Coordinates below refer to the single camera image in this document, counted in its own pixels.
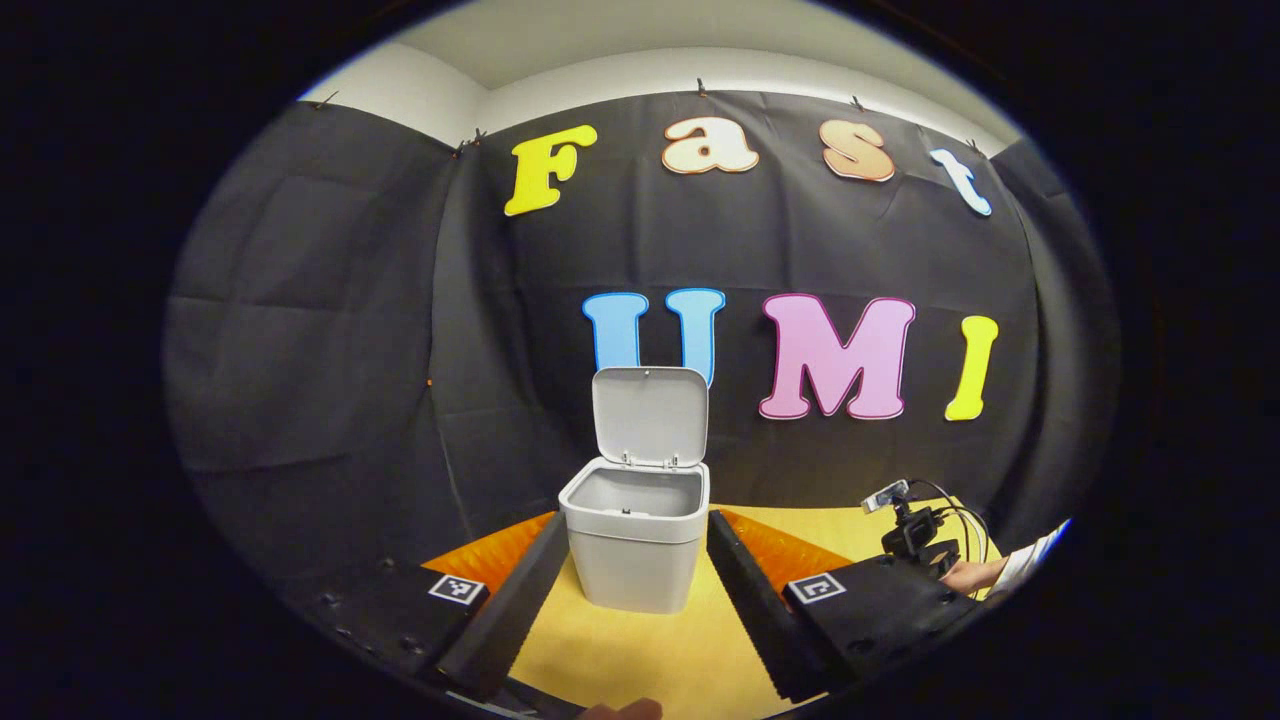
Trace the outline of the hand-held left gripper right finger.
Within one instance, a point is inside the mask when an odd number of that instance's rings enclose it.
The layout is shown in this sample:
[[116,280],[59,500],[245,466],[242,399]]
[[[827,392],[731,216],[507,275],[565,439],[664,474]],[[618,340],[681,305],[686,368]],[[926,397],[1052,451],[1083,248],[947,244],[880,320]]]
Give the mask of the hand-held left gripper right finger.
[[977,600],[933,564],[882,553],[852,561],[740,512],[708,519],[707,552],[776,693],[794,703],[867,685],[954,637]]

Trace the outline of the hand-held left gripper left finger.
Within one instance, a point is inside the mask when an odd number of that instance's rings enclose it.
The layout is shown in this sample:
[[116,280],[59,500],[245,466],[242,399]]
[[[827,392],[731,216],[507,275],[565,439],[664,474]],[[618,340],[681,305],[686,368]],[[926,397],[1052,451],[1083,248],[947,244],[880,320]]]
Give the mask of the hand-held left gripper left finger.
[[433,561],[315,578],[285,589],[307,620],[390,675],[489,701],[568,555],[564,515],[544,512]]

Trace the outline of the white desktop garbage bin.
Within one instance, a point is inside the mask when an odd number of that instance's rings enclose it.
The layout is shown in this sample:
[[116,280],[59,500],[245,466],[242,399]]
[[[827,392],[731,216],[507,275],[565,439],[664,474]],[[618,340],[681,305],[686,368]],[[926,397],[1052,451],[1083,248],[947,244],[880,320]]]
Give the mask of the white desktop garbage bin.
[[591,379],[596,456],[558,495],[585,598],[677,614],[707,537],[709,389],[685,366],[609,366]]

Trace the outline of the wooden desktop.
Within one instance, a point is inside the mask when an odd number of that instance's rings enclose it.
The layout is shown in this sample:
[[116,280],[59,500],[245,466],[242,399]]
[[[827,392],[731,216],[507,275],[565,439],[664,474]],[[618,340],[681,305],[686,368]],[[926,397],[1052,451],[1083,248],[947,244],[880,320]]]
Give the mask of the wooden desktop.
[[[740,512],[852,561],[882,555],[881,538],[895,524],[887,509],[867,514],[858,506],[716,510]],[[753,720],[806,702],[776,693],[716,573],[707,537],[677,614],[590,603],[567,555],[508,679],[586,706],[649,697],[666,720]]]

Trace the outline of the black backdrop cloth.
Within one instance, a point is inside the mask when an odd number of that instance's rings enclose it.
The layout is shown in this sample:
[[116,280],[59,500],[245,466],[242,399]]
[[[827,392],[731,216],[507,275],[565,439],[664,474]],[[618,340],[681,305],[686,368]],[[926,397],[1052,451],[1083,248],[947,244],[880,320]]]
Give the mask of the black backdrop cloth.
[[716,290],[713,503],[948,489],[1016,548],[1094,479],[1123,374],[1094,241],[1038,149],[984,158],[787,94],[654,94],[461,150],[297,104],[178,261],[175,442],[268,584],[334,585],[550,511],[594,454],[593,323],[646,300],[644,364],[695,357]]

